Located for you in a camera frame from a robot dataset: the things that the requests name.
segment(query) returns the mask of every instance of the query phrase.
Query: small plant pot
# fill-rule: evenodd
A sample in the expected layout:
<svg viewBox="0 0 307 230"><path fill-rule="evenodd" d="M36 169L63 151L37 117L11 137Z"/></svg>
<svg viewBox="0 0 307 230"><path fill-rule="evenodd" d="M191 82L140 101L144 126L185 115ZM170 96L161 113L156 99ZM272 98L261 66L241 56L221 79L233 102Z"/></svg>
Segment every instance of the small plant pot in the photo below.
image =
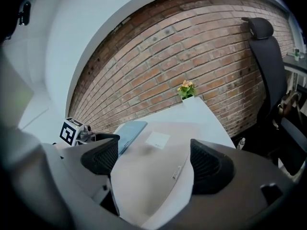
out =
<svg viewBox="0 0 307 230"><path fill-rule="evenodd" d="M193 105L194 101L195 101L194 95L191 96L191 97L188 97L186 99L182 99L182 102L183 102L185 107L189 107L189 106Z"/></svg>

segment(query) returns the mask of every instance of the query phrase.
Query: desk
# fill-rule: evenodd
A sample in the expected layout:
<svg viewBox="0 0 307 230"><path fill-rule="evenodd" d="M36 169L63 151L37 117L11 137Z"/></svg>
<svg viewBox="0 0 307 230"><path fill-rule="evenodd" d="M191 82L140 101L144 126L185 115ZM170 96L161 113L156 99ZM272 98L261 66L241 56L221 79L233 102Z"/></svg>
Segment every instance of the desk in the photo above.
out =
<svg viewBox="0 0 307 230"><path fill-rule="evenodd" d="M194 103L192 105L189 105L188 107L181 103L163 111L140 118L138 120L146 121L148 123L195 123L201 125L202 129L200 130L198 137L194 138L225 145L235 149L234 144L232 143L227 132L224 130L223 126L220 124L220 122L211 112L211 110L207 107L207 105L199 97L196 97ZM114 133L116 133L121 127L122 125L120 125ZM147 220L147 222L140 227L153 230L157 229L167 223L172 217L174 217L188 204L194 180L194 171L190 163L189 156L169 196L166 198L159 210L156 211L156 213L153 214ZM113 188L115 199L117 197L116 190L116 188ZM125 212L121 212L120 206L118 206L118 208L120 212L120 217L130 222L129 217L125 215Z"/></svg>
<svg viewBox="0 0 307 230"><path fill-rule="evenodd" d="M293 56L286 55L283 57L284 68L288 71L307 77L307 54L303 59L296 61Z"/></svg>

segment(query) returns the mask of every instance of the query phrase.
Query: mesh panel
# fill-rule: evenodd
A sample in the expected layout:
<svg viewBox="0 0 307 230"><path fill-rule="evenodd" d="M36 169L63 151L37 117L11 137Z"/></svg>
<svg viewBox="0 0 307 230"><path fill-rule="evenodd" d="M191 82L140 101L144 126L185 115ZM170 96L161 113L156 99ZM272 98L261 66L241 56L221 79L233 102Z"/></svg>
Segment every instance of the mesh panel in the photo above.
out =
<svg viewBox="0 0 307 230"><path fill-rule="evenodd" d="M98 151L93 156L93 161L99 163L99 165L109 169L110 172L113 169L118 159L118 145L115 144L112 147Z"/></svg>
<svg viewBox="0 0 307 230"><path fill-rule="evenodd" d="M190 160L194 170L194 182L202 181L220 169L218 159L197 146L192 147Z"/></svg>

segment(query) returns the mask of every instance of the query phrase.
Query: small bottle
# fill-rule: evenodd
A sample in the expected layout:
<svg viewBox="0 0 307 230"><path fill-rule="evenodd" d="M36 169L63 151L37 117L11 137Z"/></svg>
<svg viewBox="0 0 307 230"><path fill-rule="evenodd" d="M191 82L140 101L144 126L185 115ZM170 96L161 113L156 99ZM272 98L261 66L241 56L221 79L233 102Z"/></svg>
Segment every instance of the small bottle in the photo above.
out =
<svg viewBox="0 0 307 230"><path fill-rule="evenodd" d="M236 148L239 149L239 150L242 150L244 145L245 145L245 138L242 138Z"/></svg>
<svg viewBox="0 0 307 230"><path fill-rule="evenodd" d="M295 49L294 60L299 61L299 49L298 48Z"/></svg>

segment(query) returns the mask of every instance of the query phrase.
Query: white table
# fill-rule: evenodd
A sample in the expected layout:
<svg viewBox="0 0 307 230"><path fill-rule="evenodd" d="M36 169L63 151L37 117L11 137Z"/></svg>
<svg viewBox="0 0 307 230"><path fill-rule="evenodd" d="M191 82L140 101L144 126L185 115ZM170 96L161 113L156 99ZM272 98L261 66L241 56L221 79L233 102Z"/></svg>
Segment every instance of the white table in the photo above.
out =
<svg viewBox="0 0 307 230"><path fill-rule="evenodd" d="M235 149L232 140L224 130L223 126L199 97L196 97L193 103L189 104L189 106L181 103L137 120L146 121L148 123L180 122L201 124L202 129L200 131L200 135L198 135L198 137L191 138L217 143ZM122 126L123 124L120 125L114 133L117 133ZM172 189L165 202L161 205L159 210L153 216L151 216L149 220L141 227L150 230L157 229L167 223L178 212L180 212L190 200L193 180L194 171L188 157L187 162L182 168L181 174L174 188ZM125 216L125 212L121 212L120 206L118 206L118 208L120 217L129 222L129 219Z"/></svg>

